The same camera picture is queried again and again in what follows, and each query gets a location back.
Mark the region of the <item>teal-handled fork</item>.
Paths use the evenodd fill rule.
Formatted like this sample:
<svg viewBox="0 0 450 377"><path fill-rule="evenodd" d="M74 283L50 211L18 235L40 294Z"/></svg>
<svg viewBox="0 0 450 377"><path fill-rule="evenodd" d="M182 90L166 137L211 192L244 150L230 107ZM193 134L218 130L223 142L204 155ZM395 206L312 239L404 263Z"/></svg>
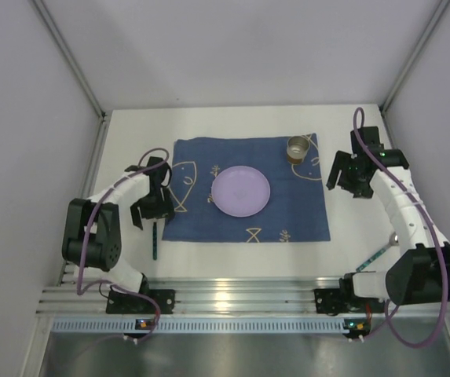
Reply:
<svg viewBox="0 0 450 377"><path fill-rule="evenodd" d="M158 260L158 224L157 221L152 223L152 260Z"/></svg>

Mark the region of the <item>metal cup with cork base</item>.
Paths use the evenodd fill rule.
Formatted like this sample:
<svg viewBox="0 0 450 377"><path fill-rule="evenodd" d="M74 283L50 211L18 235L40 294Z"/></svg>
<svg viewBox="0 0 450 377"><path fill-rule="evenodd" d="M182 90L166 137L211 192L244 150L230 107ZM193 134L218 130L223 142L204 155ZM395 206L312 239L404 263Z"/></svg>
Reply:
<svg viewBox="0 0 450 377"><path fill-rule="evenodd" d="M287 140L287 161L294 165L302 163L309 148L310 141L306 135L290 137Z"/></svg>

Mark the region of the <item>blue fish-print cloth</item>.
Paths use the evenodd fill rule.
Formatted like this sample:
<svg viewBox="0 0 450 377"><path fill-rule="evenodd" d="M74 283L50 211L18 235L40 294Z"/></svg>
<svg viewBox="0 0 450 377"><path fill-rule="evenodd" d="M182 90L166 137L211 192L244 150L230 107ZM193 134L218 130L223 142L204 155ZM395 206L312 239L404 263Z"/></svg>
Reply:
<svg viewBox="0 0 450 377"><path fill-rule="evenodd" d="M163 240L192 243L329 241L330 230L315 134L302 136L308 152L299 165L287 159L289 138L196 137L174 144L170 194L175 217ZM266 205L251 216L220 209L211 191L232 167L251 167L269 183Z"/></svg>

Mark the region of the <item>purple bowl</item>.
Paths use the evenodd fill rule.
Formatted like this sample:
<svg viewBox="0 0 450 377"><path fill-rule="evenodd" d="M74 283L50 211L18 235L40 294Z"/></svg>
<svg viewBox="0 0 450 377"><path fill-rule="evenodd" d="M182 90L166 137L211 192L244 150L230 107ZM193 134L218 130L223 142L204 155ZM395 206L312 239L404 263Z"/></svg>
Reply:
<svg viewBox="0 0 450 377"><path fill-rule="evenodd" d="M210 191L214 205L234 218L247 218L261 212L269 202L271 188L259 170L234 166L223 170Z"/></svg>

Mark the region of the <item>teal-handled spoon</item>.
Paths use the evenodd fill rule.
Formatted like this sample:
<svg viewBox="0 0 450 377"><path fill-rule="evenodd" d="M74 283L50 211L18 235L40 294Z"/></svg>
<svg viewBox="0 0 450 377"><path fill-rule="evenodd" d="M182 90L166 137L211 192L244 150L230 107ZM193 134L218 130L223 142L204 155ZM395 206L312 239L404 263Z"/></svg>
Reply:
<svg viewBox="0 0 450 377"><path fill-rule="evenodd" d="M372 262L380 258L382 255L384 255L391 247L396 247L398 245L398 236L395 232L393 232L388 242L382 246L379 250L377 250L373 255L371 255L369 258L367 258L364 262L362 262L357 268L356 272L360 273L364 271Z"/></svg>

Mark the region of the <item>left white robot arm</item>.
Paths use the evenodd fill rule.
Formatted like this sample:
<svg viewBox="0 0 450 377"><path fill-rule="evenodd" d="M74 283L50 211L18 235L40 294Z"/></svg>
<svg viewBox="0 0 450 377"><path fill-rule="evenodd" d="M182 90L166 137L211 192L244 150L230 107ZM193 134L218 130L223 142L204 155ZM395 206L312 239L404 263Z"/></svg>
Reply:
<svg viewBox="0 0 450 377"><path fill-rule="evenodd" d="M141 232L143 220L174 219L171 178L169 163L152 156L145 166L127 167L117 182L98 194L68 204L61 254L79 267L79 293L87 289L82 281L89 268L101 271L99 282L115 291L148 294L147 278L126 260L135 246L125 238L129 231Z"/></svg>

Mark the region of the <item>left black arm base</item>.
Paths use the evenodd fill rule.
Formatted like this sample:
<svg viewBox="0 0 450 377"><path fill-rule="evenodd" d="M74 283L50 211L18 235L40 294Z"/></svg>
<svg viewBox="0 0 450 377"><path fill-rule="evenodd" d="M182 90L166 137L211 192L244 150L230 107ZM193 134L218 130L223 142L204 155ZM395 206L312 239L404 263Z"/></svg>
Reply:
<svg viewBox="0 0 450 377"><path fill-rule="evenodd" d="M175 290L149 288L147 296L158 305L161 314L173 313L176 302ZM155 314L155 306L145 298L111 289L105 312L107 314Z"/></svg>

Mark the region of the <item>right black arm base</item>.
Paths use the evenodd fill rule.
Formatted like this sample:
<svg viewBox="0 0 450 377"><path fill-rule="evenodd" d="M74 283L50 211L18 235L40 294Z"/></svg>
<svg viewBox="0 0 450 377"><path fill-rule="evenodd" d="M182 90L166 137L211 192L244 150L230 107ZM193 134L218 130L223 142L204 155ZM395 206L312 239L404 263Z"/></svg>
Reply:
<svg viewBox="0 0 450 377"><path fill-rule="evenodd" d="M343 313L383 313L384 304L377 298L361 298L353 292L352 274L338 280L337 288L317 288L313 291L316 312L337 316Z"/></svg>

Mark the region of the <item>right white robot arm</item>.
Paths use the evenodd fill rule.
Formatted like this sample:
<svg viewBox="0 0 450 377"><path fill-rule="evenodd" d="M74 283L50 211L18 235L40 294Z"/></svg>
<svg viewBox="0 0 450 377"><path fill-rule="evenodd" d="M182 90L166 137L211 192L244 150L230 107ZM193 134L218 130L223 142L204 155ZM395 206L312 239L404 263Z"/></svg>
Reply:
<svg viewBox="0 0 450 377"><path fill-rule="evenodd" d="M377 197L398 238L400 257L385 271L347 273L349 295L390 300L397 306L450 302L450 242L435 225L399 149L386 149L375 126L350 133L352 151L338 151L327 180L358 199Z"/></svg>

